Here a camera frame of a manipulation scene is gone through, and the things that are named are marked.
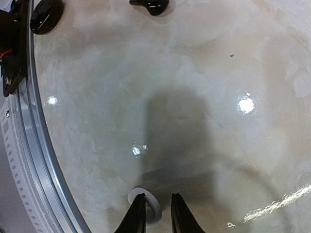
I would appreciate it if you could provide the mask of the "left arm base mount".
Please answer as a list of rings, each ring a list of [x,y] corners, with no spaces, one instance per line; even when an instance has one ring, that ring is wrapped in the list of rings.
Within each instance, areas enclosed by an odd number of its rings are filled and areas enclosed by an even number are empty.
[[[13,94],[27,77],[30,3],[13,0],[9,12],[0,11],[0,66],[5,97]]]

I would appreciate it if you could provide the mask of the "round black case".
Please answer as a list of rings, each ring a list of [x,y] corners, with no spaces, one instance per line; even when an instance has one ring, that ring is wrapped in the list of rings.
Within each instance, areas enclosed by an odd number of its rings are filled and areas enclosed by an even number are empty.
[[[37,35],[49,34],[59,23],[65,9],[62,0],[41,0],[31,14],[30,29]]]

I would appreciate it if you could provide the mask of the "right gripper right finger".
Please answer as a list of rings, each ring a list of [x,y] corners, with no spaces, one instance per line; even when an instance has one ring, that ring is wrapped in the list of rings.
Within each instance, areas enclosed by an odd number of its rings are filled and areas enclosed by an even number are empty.
[[[173,233],[204,233],[179,193],[172,194],[171,219]]]

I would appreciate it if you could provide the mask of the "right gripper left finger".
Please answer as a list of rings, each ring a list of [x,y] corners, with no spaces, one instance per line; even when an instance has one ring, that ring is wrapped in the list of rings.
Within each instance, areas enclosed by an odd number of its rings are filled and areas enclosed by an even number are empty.
[[[130,205],[115,233],[145,233],[146,232],[146,197],[138,194]]]

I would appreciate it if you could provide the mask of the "white earbud front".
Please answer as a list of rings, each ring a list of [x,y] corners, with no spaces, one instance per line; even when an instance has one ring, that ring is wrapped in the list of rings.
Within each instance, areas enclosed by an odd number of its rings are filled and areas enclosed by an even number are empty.
[[[146,227],[156,225],[162,219],[162,208],[157,198],[147,189],[136,186],[128,194],[127,199],[130,204],[139,194],[145,195],[146,200]]]

